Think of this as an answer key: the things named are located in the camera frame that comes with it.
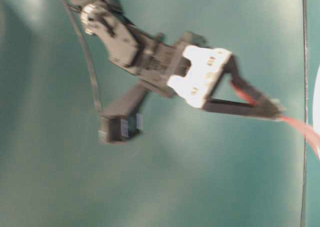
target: red wire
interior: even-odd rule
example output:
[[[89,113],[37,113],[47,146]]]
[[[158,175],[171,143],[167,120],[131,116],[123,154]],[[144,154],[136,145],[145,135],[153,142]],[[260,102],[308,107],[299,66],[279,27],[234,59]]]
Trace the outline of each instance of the red wire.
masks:
[[[242,89],[240,89],[236,84],[232,82],[232,86],[235,89],[237,95],[242,98],[243,100],[247,101],[248,103],[252,105],[256,105],[257,102],[249,96],[247,93],[245,93]],[[315,152],[316,156],[320,160],[320,135],[315,132],[313,127],[307,123],[304,123],[298,119],[291,118],[285,115],[282,115],[279,120],[286,122],[290,126],[292,126],[294,129],[299,131],[301,134],[305,136],[305,139],[308,141],[308,143],[312,146],[313,151]]]

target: teal surface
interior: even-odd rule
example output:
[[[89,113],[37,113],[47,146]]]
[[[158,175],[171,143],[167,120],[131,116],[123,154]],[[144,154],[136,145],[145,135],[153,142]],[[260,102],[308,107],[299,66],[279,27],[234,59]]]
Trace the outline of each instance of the teal surface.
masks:
[[[309,69],[309,123],[313,123],[313,102],[317,72],[320,66],[320,0],[307,0],[308,18],[308,69]],[[320,162],[311,148],[307,152],[306,175],[306,226],[319,226]]]
[[[302,0],[121,0],[168,44],[191,30],[304,118]],[[89,75],[59,0],[0,0],[1,227],[298,227],[304,139],[283,123],[152,94],[144,135],[98,140]],[[137,81],[93,51],[104,104]],[[238,100],[226,82],[219,98]]]

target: robotic arm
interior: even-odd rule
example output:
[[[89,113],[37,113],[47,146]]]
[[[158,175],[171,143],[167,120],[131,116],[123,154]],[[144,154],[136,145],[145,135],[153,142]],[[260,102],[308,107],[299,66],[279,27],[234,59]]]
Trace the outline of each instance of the robotic arm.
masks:
[[[207,112],[270,120],[281,116],[273,100],[240,76],[235,56],[226,49],[205,48],[204,37],[186,32],[169,46],[162,42],[162,33],[151,36],[127,19],[119,0],[63,1],[67,11],[79,14],[85,32],[101,39],[109,61],[139,78],[127,94],[99,111],[103,142],[125,142],[140,133],[138,113],[150,91],[165,98],[178,94],[192,107]],[[232,85],[248,103],[213,98],[225,74],[231,75]]]

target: white plastic part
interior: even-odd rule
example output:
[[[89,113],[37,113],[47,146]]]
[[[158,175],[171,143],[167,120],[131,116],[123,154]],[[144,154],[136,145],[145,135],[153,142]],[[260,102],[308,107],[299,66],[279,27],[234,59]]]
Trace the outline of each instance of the white plastic part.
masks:
[[[232,53],[223,48],[200,48],[189,45],[183,56],[191,61],[185,77],[172,75],[167,85],[195,108],[202,108],[224,70]]]
[[[314,86],[313,96],[313,126],[315,131],[320,134],[320,66]]]

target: black cable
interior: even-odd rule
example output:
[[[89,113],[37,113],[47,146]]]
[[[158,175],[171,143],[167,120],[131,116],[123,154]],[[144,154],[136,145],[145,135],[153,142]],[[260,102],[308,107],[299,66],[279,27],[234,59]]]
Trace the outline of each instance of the black cable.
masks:
[[[67,14],[72,22],[74,31],[79,39],[82,50],[84,52],[84,56],[85,56],[85,59],[87,62],[89,75],[90,75],[90,82],[91,82],[91,86],[92,86],[93,101],[94,101],[95,109],[99,113],[99,115],[102,115],[102,111],[103,111],[102,100],[101,100],[101,96],[100,96],[99,84],[98,84],[96,70],[94,67],[94,62],[93,62],[91,52],[90,52],[89,47],[86,43],[85,37],[80,30],[78,22],[76,21],[76,18],[74,16],[74,14],[72,13],[72,11],[70,10],[70,6],[69,6],[67,0],[61,0],[61,1],[64,5],[65,11],[67,12]]]

